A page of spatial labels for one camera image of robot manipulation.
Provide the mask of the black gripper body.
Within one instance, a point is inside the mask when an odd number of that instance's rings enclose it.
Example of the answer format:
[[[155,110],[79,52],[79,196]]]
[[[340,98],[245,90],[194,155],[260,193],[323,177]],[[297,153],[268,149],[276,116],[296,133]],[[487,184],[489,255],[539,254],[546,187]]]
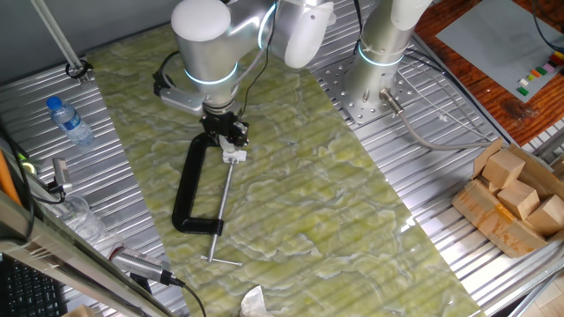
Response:
[[[220,115],[205,114],[200,122],[204,131],[210,136],[234,136],[240,132],[240,129],[236,126],[238,116],[233,112]]]

